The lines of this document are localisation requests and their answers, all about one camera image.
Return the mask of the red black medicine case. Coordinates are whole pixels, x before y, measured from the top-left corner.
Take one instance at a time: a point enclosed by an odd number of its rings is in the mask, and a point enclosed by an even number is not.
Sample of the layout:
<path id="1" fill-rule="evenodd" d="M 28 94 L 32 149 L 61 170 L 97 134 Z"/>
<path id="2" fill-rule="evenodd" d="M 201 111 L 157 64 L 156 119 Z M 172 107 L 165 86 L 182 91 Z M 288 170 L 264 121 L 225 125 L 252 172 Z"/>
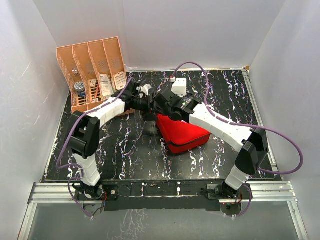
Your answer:
<path id="1" fill-rule="evenodd" d="M 156 125 L 173 154 L 184 153 L 206 144 L 211 133 L 184 121 L 173 121 L 168 116 L 157 115 Z"/>

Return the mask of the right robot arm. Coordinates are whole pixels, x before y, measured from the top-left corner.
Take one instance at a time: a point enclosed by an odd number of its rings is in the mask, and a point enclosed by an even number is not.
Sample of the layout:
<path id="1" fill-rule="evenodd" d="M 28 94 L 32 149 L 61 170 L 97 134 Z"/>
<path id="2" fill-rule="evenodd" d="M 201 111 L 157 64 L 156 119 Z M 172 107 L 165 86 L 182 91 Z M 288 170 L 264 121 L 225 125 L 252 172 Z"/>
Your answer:
<path id="1" fill-rule="evenodd" d="M 192 94 L 179 96 L 166 88 L 152 96 L 156 124 L 169 150 L 179 154 L 201 146 L 211 135 L 229 144 L 237 153 L 234 166 L 217 194 L 233 199 L 242 185 L 255 175 L 269 152 L 263 129 L 239 126 L 210 110 Z"/>

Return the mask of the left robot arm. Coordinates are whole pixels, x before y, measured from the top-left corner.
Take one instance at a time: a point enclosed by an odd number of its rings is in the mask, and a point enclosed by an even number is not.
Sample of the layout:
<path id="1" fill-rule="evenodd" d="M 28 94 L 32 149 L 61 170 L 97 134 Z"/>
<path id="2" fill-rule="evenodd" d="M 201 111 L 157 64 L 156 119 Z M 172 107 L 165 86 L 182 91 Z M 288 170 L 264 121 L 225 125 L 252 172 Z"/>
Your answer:
<path id="1" fill-rule="evenodd" d="M 100 129 L 115 117 L 128 110 L 148 111 L 151 85 L 140 85 L 130 78 L 125 87 L 116 91 L 108 100 L 86 112 L 72 114 L 72 126 L 67 137 L 67 147 L 80 171 L 80 185 L 73 187 L 86 198 L 99 200 L 103 195 L 101 175 L 98 171 L 96 151 L 100 145 Z"/>

